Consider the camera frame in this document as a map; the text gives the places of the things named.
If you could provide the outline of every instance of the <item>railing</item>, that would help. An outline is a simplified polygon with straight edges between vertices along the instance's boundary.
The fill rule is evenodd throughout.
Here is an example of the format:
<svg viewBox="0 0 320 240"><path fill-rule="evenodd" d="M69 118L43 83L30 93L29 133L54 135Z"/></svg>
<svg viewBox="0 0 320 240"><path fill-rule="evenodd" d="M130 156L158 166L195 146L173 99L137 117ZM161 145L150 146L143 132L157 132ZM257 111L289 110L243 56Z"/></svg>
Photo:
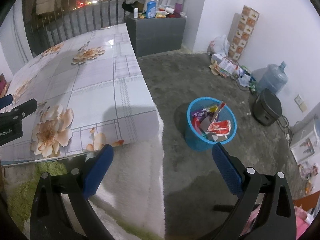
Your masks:
<svg viewBox="0 0 320 240"><path fill-rule="evenodd" d="M61 0L61 8L44 15L33 13L26 33L31 51L40 54L62 41L124 22L127 0Z"/></svg>

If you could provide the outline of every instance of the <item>black container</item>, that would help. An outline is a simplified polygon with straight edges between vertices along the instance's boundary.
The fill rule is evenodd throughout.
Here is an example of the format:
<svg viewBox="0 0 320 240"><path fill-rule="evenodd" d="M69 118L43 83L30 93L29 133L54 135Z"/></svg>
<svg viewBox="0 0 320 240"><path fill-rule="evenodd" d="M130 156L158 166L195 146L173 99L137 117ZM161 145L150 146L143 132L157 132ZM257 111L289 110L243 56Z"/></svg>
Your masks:
<svg viewBox="0 0 320 240"><path fill-rule="evenodd" d="M264 126L272 125L282 115L279 98L269 89L261 91L253 105L253 116Z"/></svg>

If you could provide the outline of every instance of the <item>white bottle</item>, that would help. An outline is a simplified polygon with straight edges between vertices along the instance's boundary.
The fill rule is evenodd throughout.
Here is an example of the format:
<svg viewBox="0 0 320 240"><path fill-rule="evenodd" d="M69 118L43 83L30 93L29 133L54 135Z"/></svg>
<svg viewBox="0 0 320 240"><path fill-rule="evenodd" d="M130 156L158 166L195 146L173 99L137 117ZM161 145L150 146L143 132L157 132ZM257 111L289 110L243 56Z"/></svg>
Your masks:
<svg viewBox="0 0 320 240"><path fill-rule="evenodd" d="M136 19L138 18L138 8L134 8L133 10L133 17Z"/></svg>

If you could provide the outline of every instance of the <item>blue bottle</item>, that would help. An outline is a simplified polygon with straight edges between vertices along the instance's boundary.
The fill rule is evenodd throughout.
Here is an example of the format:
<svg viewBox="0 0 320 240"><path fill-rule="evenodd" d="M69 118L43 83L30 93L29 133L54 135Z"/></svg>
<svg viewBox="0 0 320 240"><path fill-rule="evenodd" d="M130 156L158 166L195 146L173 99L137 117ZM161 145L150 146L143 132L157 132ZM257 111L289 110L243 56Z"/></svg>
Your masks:
<svg viewBox="0 0 320 240"><path fill-rule="evenodd" d="M280 66L276 64L268 65L267 71L257 84L257 91L260 93L268 88L275 95L281 91L288 82L288 76L284 72L286 63L283 61Z"/></svg>
<svg viewBox="0 0 320 240"><path fill-rule="evenodd" d="M156 17L156 1L150 0L147 3L147 10L146 10L146 18L155 18Z"/></svg>

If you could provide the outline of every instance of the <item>wall socket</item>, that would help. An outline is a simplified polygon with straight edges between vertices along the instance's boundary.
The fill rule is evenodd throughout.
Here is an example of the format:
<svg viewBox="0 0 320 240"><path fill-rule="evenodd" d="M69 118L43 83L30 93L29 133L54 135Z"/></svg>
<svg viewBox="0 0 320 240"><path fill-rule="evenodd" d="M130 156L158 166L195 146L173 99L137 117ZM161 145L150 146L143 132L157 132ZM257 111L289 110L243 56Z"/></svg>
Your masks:
<svg viewBox="0 0 320 240"><path fill-rule="evenodd" d="M300 95L297 95L296 98L294 99L294 101L297 103L297 105L299 106L301 112L304 112L307 110L307 105L306 103L303 101L302 97Z"/></svg>

